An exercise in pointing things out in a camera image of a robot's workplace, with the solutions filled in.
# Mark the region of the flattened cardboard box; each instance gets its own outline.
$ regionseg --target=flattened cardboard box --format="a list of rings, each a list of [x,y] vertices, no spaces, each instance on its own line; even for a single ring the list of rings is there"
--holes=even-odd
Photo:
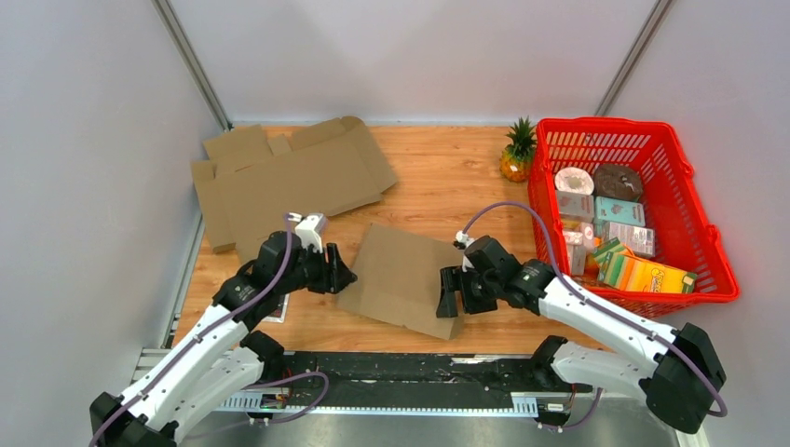
[[[459,265],[452,244],[372,224],[351,270],[359,278],[337,296],[348,312],[451,340],[463,318],[436,318],[442,282],[439,270]]]
[[[206,234],[215,253],[236,249],[242,262],[283,229],[287,211],[333,216],[381,199],[397,177],[357,117],[299,129],[290,142],[267,140],[260,126],[203,143],[208,161],[192,163]]]

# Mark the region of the pineapple crown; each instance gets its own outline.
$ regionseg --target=pineapple crown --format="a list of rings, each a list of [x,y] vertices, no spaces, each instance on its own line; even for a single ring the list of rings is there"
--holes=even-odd
[[[535,125],[529,122],[529,116],[526,119],[520,117],[517,122],[513,123],[507,136],[512,142],[505,148],[512,157],[518,161],[532,161],[537,141]]]

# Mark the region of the wooden surface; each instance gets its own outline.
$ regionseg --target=wooden surface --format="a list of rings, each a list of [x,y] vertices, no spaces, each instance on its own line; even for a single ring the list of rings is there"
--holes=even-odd
[[[271,137],[293,129],[268,128],[267,133]],[[498,158],[507,143],[505,128],[379,127],[372,132],[399,182],[387,190],[381,202],[330,219],[324,242],[337,243],[349,266],[369,223],[452,241],[456,231],[486,205],[527,200],[526,183],[509,183],[498,171]],[[470,230],[473,237],[485,234],[496,237],[519,260],[535,257],[532,224],[522,210],[489,211]],[[176,343],[237,269],[233,251],[212,254],[204,238]],[[498,311],[466,316],[463,332],[455,340],[444,341],[339,310],[332,295],[307,291],[291,295],[284,323],[262,323],[259,329],[288,350],[528,354],[552,334],[600,347],[563,324],[512,309],[504,302]]]

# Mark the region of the metal floor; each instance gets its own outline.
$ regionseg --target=metal floor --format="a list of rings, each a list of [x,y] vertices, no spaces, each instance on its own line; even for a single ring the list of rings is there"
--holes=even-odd
[[[578,400],[581,417],[589,401]],[[192,434],[243,421],[240,413],[212,413]],[[529,420],[507,417],[384,416],[309,414],[271,427],[239,427],[183,447],[677,447],[674,430],[629,399],[603,399],[592,420],[562,434],[538,430]]]

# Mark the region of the plastic container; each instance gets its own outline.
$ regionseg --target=plastic container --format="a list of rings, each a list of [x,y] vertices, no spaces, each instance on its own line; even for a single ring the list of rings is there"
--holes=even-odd
[[[642,177],[647,226],[656,231],[655,261],[698,275],[693,293],[640,293],[590,287],[609,301],[647,318],[702,303],[729,303],[740,288],[708,222],[694,182],[694,168],[671,126],[622,118],[543,119],[527,186],[529,202],[549,227],[554,255],[568,272],[565,240],[554,194],[554,174],[565,167],[593,174],[604,163],[629,166]],[[533,223],[538,258],[549,261],[549,246]]]

